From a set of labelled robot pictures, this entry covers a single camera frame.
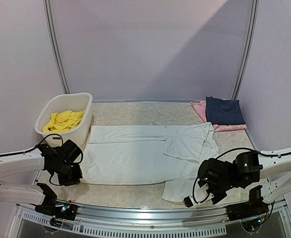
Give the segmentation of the white t-shirt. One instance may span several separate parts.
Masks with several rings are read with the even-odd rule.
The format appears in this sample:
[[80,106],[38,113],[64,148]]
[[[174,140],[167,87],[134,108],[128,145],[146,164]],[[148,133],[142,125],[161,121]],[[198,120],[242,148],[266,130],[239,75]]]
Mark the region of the white t-shirt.
[[83,182],[98,185],[164,183],[162,198],[192,194],[200,164],[218,156],[210,123],[93,126],[84,150]]

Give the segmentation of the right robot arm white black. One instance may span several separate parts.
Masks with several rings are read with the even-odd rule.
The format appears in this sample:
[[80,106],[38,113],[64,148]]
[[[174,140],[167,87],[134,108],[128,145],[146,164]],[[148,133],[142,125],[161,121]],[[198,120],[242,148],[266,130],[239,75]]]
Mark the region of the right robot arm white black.
[[245,215],[254,216],[261,210],[262,203],[270,204],[291,192],[291,148],[267,152],[243,148],[243,153],[238,154],[233,162],[221,161],[219,157],[203,161],[188,199],[193,205],[208,200],[216,204],[233,188],[247,188],[278,174],[282,177],[250,190],[251,195],[260,198],[253,197],[244,203]]

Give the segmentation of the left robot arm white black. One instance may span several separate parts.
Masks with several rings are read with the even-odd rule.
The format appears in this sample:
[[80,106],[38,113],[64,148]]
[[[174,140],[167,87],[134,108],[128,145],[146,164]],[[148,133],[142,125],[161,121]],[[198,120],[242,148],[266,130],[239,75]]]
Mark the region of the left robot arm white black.
[[71,140],[57,147],[39,143],[28,150],[0,154],[0,202],[29,203],[56,215],[60,204],[48,185],[11,184],[2,178],[28,171],[47,171],[51,176],[57,175],[58,186],[76,185],[82,179],[82,160],[82,150]]

